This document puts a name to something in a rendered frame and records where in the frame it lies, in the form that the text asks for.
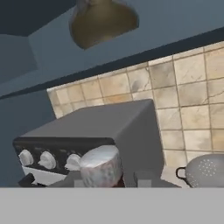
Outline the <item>blue wall cabinet run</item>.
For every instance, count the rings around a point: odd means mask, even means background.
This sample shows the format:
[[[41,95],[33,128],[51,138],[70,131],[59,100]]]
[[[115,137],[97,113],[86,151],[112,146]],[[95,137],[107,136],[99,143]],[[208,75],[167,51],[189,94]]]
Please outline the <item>blue wall cabinet run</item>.
[[[78,81],[224,40],[224,0],[124,0],[138,29],[80,49],[76,0],[0,0],[0,99]]]

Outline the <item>white toaster oven knob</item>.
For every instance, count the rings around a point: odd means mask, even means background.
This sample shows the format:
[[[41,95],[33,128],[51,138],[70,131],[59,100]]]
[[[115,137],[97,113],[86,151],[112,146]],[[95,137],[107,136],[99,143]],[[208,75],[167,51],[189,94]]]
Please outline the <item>white toaster oven knob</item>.
[[[80,167],[81,157],[77,154],[71,154],[67,160],[65,168],[69,171],[78,171]]]
[[[28,150],[22,150],[18,157],[23,166],[32,165],[34,163],[33,156]]]
[[[40,160],[38,164],[44,166],[48,170],[51,170],[56,167],[56,160],[50,152],[44,151],[40,155]]]

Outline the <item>grey toaster oven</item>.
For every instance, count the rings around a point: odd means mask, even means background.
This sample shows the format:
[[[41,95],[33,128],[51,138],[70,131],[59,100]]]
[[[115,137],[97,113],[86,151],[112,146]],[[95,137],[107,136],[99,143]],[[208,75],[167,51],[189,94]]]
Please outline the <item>grey toaster oven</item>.
[[[127,187],[136,185],[135,172],[150,171],[159,177],[165,165],[156,110],[151,99],[80,108],[15,138],[12,144],[17,155],[22,150],[32,154],[34,163],[21,165],[25,175],[32,173],[34,184],[42,186],[61,181],[73,172],[65,168],[71,154],[83,157],[102,145],[118,148]],[[54,156],[54,169],[39,165],[44,151]]]

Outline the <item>brass pendant lamp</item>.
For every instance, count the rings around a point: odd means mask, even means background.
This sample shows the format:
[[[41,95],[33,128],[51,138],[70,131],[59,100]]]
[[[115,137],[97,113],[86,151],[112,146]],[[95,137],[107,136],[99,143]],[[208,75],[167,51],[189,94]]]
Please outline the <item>brass pendant lamp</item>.
[[[139,26],[137,12],[123,0],[76,0],[69,20],[73,42],[88,49]]]

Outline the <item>grey metal colander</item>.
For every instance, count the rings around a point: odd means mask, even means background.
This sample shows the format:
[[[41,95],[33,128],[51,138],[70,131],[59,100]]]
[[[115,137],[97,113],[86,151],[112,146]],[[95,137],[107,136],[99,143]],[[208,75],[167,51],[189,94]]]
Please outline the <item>grey metal colander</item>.
[[[175,171],[191,188],[224,188],[224,154],[206,154],[192,159]]]

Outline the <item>white marbled round bottle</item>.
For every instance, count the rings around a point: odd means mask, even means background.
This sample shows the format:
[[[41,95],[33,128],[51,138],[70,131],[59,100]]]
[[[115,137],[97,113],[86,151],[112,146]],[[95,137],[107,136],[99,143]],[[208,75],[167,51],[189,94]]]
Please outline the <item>white marbled round bottle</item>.
[[[119,150],[103,145],[80,159],[80,175],[86,187],[115,187],[123,177]]]

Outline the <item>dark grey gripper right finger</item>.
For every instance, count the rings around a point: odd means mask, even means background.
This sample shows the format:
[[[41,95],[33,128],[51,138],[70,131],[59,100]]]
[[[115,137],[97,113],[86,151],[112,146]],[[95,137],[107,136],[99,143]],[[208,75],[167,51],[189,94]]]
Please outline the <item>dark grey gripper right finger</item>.
[[[138,188],[179,188],[178,185],[155,176],[151,171],[135,172],[134,180]]]

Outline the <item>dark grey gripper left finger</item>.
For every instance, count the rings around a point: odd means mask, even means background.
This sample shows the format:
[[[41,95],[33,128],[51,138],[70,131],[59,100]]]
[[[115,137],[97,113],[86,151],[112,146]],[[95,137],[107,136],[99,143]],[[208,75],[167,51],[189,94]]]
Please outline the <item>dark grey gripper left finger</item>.
[[[50,187],[84,187],[84,183],[79,171],[70,171],[63,180],[51,184]]]

